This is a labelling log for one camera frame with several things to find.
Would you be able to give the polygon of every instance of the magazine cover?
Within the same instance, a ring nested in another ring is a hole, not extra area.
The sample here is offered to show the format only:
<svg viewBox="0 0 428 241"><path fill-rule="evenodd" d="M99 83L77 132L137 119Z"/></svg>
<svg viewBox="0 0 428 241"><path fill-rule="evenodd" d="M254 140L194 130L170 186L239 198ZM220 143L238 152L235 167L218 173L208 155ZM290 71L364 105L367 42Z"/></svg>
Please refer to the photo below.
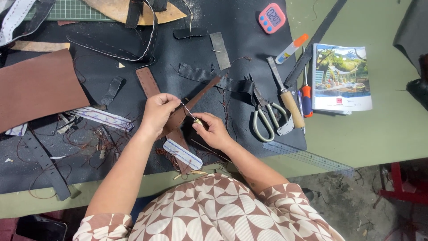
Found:
<svg viewBox="0 0 428 241"><path fill-rule="evenodd" d="M312 108L371 110L365 47L314 44L313 48Z"/></svg>

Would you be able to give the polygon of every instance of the workbench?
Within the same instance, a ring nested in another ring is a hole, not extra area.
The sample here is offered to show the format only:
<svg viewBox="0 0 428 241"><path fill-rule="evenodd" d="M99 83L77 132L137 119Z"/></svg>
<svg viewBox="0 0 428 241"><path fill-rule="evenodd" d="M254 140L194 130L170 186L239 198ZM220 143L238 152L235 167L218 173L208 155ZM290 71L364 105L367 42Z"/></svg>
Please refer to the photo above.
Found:
<svg viewBox="0 0 428 241"><path fill-rule="evenodd" d="M336 0L286 0L287 17L293 38L303 33L311 36ZM392 42L410 0L348 1L325 34L321 43L349 47L365 46L367 52L373 110L354 111L350 116L315 113L305 119L308 151L350 165L362 166L428 157L425 136L428 112L405 90L407 82L418 73ZM278 155L262 159L285 177L325 172L318 167ZM205 166L212 173L218 164ZM139 197L161 193L187 180L177 172L146 175ZM89 204L101 181L70 185L71 193L81 194L63 202L36 199L27 191L0 195L0 218L20 217ZM52 188L33 190L39 197L49 197Z"/></svg>

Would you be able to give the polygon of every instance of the brown and white patterned shirt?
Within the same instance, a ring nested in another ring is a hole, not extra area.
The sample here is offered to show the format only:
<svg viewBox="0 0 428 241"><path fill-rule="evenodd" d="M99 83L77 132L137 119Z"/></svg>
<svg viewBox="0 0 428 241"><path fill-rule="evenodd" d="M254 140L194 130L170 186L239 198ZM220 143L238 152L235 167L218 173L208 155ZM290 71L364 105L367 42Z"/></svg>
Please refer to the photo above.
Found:
<svg viewBox="0 0 428 241"><path fill-rule="evenodd" d="M133 228L126 214L85 217L73 240L344 241L299 185L275 185L257 199L244 184L220 174L170 189L143 209Z"/></svg>

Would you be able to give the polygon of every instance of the person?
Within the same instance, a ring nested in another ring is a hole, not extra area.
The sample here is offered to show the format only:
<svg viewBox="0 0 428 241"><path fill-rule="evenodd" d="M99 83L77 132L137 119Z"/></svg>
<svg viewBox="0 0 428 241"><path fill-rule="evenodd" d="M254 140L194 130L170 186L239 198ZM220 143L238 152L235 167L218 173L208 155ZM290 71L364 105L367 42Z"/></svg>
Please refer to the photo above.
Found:
<svg viewBox="0 0 428 241"><path fill-rule="evenodd" d="M140 128L95 192L74 241L343 241L291 184L235 142L220 118L193 113L208 145L229 156L249 188L220 174L178 185L150 202L132 226L131 210L150 150L180 100L147 100Z"/></svg>

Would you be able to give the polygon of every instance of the scissors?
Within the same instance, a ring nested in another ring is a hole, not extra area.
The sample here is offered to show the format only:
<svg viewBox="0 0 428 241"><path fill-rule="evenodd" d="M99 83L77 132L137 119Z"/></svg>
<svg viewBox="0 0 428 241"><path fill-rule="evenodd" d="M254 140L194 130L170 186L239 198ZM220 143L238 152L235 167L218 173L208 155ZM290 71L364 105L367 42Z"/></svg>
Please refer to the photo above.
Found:
<svg viewBox="0 0 428 241"><path fill-rule="evenodd" d="M273 131L272 126L270 125L270 123L268 122L268 119L266 118L265 114L263 113L263 107L266 107L267 111L269 112L269 115L272 119L273 125L275 126L276 129L279 128L279 124L278 121L276 120L275 114L273 113L273 108L277 109L280 111L280 113L282 114L282 116L285 117L285 120L288 122L288 115L287 112L284 110L284 108L282 108L280 105L276 104L276 103L269 103L265 98L262 97L262 94L260 93L260 91L257 89L256 84L254 83L254 95L256 96L257 102L259 103L256 106L256 111L254 112L254 117L253 117L253 129L254 132L256 133L257 137L262 141L262 142L271 142L273 141L273 139L275 138L275 133ZM265 123L266 125L266 129L269 132L269 139L266 139L265 137L263 137L258 128L257 128L257 117L260 116L260 118L262 119L262 121Z"/></svg>

